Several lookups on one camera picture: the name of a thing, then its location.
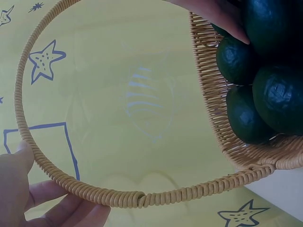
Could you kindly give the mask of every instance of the yellow tablecloth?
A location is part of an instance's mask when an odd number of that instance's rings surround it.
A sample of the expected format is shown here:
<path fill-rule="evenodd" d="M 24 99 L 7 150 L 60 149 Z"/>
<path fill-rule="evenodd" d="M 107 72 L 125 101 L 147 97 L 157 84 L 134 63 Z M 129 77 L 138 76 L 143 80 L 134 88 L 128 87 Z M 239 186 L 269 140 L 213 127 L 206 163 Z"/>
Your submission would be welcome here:
<path fill-rule="evenodd" d="M 1 153 L 20 141 L 13 108 L 23 47 L 55 0 L 0 0 Z M 187 12 L 155 0 L 83 0 L 27 62 L 27 123 L 63 171 L 95 186 L 161 192 L 233 172 L 207 120 Z M 34 166 L 30 182 L 47 180 Z M 42 215 L 58 200 L 27 213 Z M 170 206 L 113 209 L 107 227 L 302 226 L 247 189 Z"/>

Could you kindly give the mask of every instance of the blue star outline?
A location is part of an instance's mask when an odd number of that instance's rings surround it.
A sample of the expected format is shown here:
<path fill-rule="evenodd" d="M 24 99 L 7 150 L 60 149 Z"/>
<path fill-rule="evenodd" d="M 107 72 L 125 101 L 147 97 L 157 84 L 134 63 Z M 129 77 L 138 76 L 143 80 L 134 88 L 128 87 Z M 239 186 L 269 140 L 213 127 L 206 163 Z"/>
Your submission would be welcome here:
<path fill-rule="evenodd" d="M 32 82 L 35 83 L 39 77 L 53 81 L 52 63 L 66 57 L 63 51 L 56 51 L 56 40 L 53 40 L 42 51 L 33 52 L 29 55 L 30 61 L 34 64 L 32 70 Z"/>
<path fill-rule="evenodd" d="M 253 201 L 245 203 L 237 211 L 220 211 L 219 216 L 226 220 L 225 227 L 253 227 L 260 224 L 253 217 L 269 208 L 253 208 Z"/>
<path fill-rule="evenodd" d="M 9 14 L 13 11 L 15 5 L 13 5 L 9 10 L 2 10 L 0 15 L 0 26 L 8 24 L 11 21 Z"/>

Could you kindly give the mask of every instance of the green fruit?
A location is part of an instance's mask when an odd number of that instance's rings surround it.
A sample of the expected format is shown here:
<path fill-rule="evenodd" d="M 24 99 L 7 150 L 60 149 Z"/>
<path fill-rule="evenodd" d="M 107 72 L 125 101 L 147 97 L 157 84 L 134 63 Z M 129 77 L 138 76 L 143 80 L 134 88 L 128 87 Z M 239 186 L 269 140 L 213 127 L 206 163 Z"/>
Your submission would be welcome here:
<path fill-rule="evenodd" d="M 261 144 L 275 132 L 259 116 L 251 86 L 234 87 L 227 93 L 227 116 L 233 132 L 245 143 Z"/>
<path fill-rule="evenodd" d="M 303 73 L 289 66 L 263 67 L 253 83 L 256 109 L 274 130 L 303 135 Z"/>
<path fill-rule="evenodd" d="M 242 19 L 255 51 L 277 57 L 289 48 L 293 37 L 293 0 L 245 0 Z"/>
<path fill-rule="evenodd" d="M 237 85 L 252 84 L 258 64 L 250 45 L 232 36 L 225 37 L 218 46 L 216 58 L 220 72 L 229 82 Z"/>

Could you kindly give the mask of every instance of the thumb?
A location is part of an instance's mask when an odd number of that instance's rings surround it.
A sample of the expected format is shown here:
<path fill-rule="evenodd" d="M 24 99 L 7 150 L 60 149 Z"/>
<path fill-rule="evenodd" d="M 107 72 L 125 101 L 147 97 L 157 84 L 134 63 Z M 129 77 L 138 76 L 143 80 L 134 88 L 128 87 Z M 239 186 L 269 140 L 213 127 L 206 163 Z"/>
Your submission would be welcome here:
<path fill-rule="evenodd" d="M 14 155 L 19 160 L 19 163 L 24 165 L 27 173 L 29 173 L 34 164 L 34 153 L 31 146 L 24 140 L 21 141 Z"/>

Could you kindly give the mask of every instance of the wicker weave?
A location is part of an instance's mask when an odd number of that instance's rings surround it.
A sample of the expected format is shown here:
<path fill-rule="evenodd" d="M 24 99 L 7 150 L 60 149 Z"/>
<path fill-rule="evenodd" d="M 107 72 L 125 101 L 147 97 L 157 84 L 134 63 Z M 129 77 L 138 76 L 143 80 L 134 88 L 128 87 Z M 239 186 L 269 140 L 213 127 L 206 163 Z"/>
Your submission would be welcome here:
<path fill-rule="evenodd" d="M 215 62 L 216 46 L 220 36 L 214 32 L 206 20 L 189 13 L 196 66 L 210 121 L 225 156 L 237 168 L 244 170 L 187 188 L 145 194 L 94 187 L 80 182 L 58 169 L 45 157 L 29 131 L 22 105 L 22 80 L 30 51 L 42 31 L 57 15 L 78 1 L 80 0 L 61 0 L 41 20 L 22 52 L 15 85 L 15 113 L 21 137 L 31 145 L 38 165 L 61 187 L 80 198 L 97 204 L 120 208 L 146 208 L 219 194 L 267 177 L 276 168 L 290 169 L 303 166 L 300 150 L 294 149 L 302 145 L 303 142 L 300 138 L 282 138 L 282 140 L 278 138 L 272 140 L 270 146 L 258 147 L 246 146 L 233 134 L 227 120 L 225 105 L 225 95 L 230 85 L 219 73 Z"/>

